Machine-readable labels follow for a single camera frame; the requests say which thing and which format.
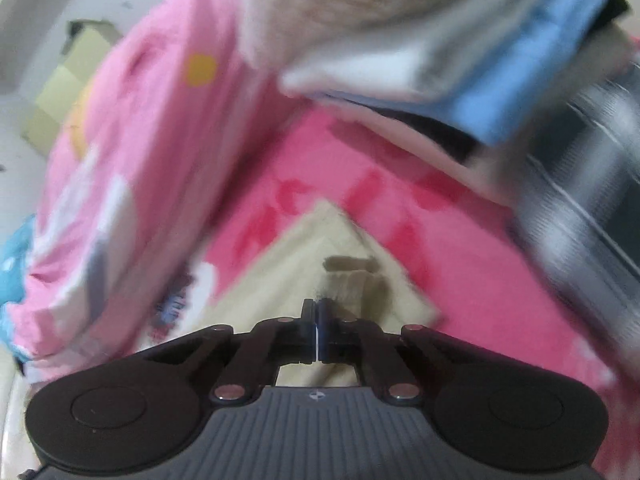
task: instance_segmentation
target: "black object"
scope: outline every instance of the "black object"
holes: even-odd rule
[[[591,27],[587,31],[585,38],[588,38],[596,32],[602,30],[611,22],[628,13],[630,10],[629,2],[626,0],[607,0],[596,19],[591,23]]]
[[[46,386],[26,412],[35,478],[600,478],[607,412],[583,384],[336,311],[306,300],[299,319],[213,326]],[[273,386],[316,360],[360,386]]]
[[[383,117],[406,124],[422,136],[431,139],[439,145],[447,155],[460,164],[464,164],[469,156],[481,145],[478,140],[468,133],[430,117],[403,112],[402,110],[392,110],[391,108],[367,106],[348,99],[340,99],[340,101],[369,108]]]

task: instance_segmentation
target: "pink blanket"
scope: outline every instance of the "pink blanket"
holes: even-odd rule
[[[109,55],[51,153],[23,304],[32,383],[129,348],[240,158],[297,106],[236,51],[238,0],[167,0]]]
[[[306,212],[337,203],[408,270],[453,336],[567,374],[605,399],[596,466],[640,476],[640,395],[594,353],[480,200],[369,130],[298,105],[236,51],[238,0],[168,0],[110,55],[52,154],[27,297],[10,306],[31,381],[131,343],[214,215],[214,296]],[[239,178],[229,181],[239,165]],[[227,200],[220,209],[224,190]]]

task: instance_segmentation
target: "blue fabric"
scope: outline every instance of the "blue fabric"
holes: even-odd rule
[[[6,311],[6,304],[24,300],[24,275],[33,240],[34,221],[35,216],[29,217],[7,240],[0,253],[0,340],[22,361],[26,358],[13,346],[14,326]]]
[[[543,0],[515,37],[491,53],[452,95],[436,102],[384,101],[327,91],[328,96],[430,117],[489,146],[514,134],[575,55],[607,0]]]

